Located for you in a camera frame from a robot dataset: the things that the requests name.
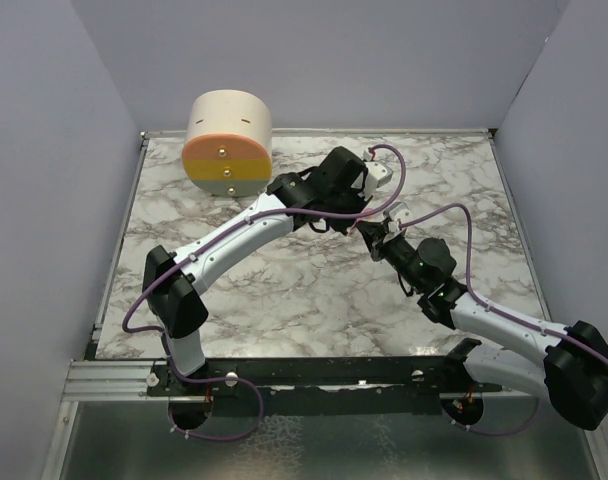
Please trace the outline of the pink strap keyring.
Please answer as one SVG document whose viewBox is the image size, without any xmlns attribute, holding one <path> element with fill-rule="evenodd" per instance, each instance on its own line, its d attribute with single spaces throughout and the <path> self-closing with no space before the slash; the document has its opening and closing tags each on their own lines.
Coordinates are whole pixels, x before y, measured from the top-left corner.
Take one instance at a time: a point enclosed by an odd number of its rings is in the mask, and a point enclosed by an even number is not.
<svg viewBox="0 0 608 480">
<path fill-rule="evenodd" d="M 347 230 L 348 235 L 352 235 L 354 232 L 358 232 L 358 227 L 363 224 L 366 223 L 366 220 L 364 219 L 357 219 Z"/>
</svg>

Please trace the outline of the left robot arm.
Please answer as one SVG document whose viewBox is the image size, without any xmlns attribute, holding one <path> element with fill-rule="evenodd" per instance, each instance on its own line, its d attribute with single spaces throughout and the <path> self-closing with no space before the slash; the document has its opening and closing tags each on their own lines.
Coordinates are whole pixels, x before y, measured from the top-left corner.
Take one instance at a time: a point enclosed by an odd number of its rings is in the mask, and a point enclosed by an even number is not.
<svg viewBox="0 0 608 480">
<path fill-rule="evenodd" d="M 146 257 L 142 288 L 170 272 L 147 297 L 159 319 L 175 365 L 170 382 L 190 395 L 204 385 L 206 363 L 200 327 L 208 318 L 201 296 L 234 265 L 260 247 L 316 222 L 300 211 L 357 214 L 367 206 L 388 169 L 344 147 L 334 148 L 318 166 L 278 175 L 255 202 L 204 238 L 170 253 L 163 246 Z M 285 213 L 296 208 L 296 213 Z"/>
</svg>

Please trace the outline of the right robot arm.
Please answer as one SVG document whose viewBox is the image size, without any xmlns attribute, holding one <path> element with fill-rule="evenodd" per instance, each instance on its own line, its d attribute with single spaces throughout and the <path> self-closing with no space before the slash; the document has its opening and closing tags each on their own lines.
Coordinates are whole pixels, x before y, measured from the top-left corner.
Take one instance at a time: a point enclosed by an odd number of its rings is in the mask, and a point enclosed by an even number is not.
<svg viewBox="0 0 608 480">
<path fill-rule="evenodd" d="M 494 383 L 547 400 L 583 430 L 601 424 L 608 414 L 608 344 L 595 326 L 539 320 L 474 293 L 454 278 L 456 261 L 442 239 L 412 246 L 385 221 L 360 222 L 357 229 L 371 258 L 395 270 L 418 295 L 430 321 L 487 339 L 444 365 L 443 378 L 451 389 Z"/>
</svg>

